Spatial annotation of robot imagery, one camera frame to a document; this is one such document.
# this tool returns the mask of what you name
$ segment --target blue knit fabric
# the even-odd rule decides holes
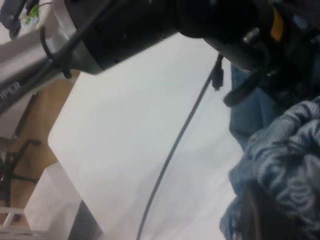
[[[256,181],[308,239],[320,233],[320,97],[287,110],[248,142],[229,173],[236,199],[221,219],[227,240],[241,240],[239,219],[247,184]]]

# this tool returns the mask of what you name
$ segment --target white wall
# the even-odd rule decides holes
[[[0,24],[0,44],[4,44],[9,41],[10,41],[10,37],[9,37],[8,29],[6,29],[2,24]]]

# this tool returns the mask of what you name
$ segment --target wooden floor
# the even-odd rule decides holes
[[[19,150],[26,139],[40,140],[41,145],[28,147],[14,173],[25,177],[40,178],[44,169],[57,161],[48,146],[48,136],[71,89],[72,85],[69,82],[57,80],[39,92],[23,124],[20,137],[12,148],[14,151]],[[31,182],[13,180],[11,183],[11,206],[24,208],[34,188],[35,185]],[[0,216],[0,223],[3,223],[4,218],[4,215]],[[27,225],[27,221],[23,217],[16,224]]]

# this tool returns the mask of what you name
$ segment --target white tabletop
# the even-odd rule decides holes
[[[23,211],[32,231],[46,232],[50,240],[67,240],[81,200],[56,162],[43,171]]]
[[[134,240],[162,165],[217,57],[175,35],[92,76],[82,73],[49,145],[110,240]],[[143,240],[218,240],[242,151],[229,133],[225,87],[206,92],[150,209]]]

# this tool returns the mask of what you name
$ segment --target white table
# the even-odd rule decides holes
[[[24,215],[32,231],[48,233],[51,240],[67,240],[81,197],[61,165],[48,166],[41,175]]]
[[[108,240],[134,240],[162,165],[217,57],[175,35],[98,75],[82,73],[49,145]],[[225,87],[210,87],[174,154],[143,240],[218,240],[242,151],[229,133]]]

